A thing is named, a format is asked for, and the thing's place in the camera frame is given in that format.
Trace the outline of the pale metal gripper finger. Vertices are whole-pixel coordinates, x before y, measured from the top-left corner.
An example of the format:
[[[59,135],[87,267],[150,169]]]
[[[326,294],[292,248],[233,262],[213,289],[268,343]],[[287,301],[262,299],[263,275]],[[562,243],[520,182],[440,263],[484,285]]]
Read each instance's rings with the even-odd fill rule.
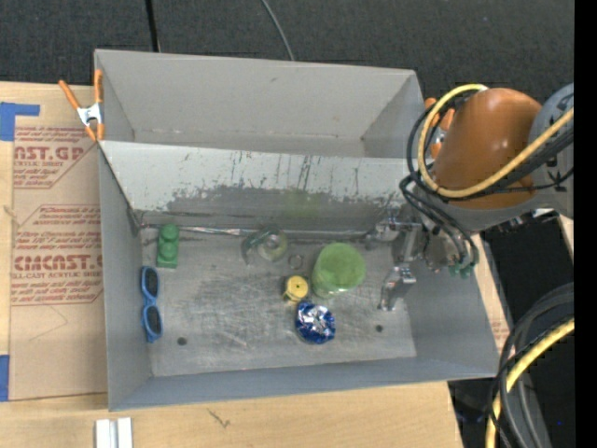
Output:
[[[382,282],[378,309],[394,311],[397,301],[403,299],[415,283],[410,267],[393,267]]]
[[[420,222],[388,217],[377,222],[373,229],[367,233],[365,236],[365,249],[372,250],[379,245],[404,248],[410,243],[410,240],[417,237],[421,227]]]

